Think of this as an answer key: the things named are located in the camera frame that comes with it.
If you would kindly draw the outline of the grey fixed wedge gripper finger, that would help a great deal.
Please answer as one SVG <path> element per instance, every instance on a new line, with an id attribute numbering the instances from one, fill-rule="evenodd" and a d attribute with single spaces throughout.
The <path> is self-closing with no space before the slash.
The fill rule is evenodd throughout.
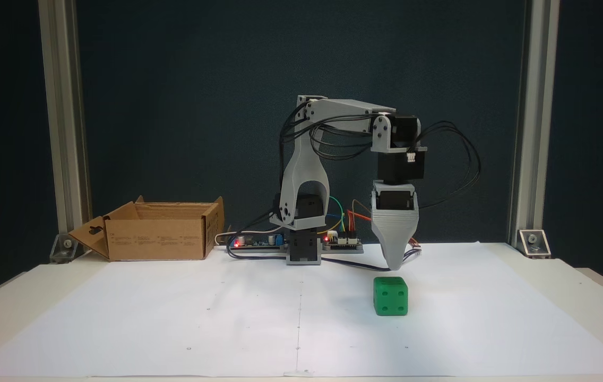
<path id="1" fill-rule="evenodd" d="M 371 227 L 387 266 L 397 271 L 403 264 L 405 249 L 419 222 L 418 211 L 374 211 Z"/>

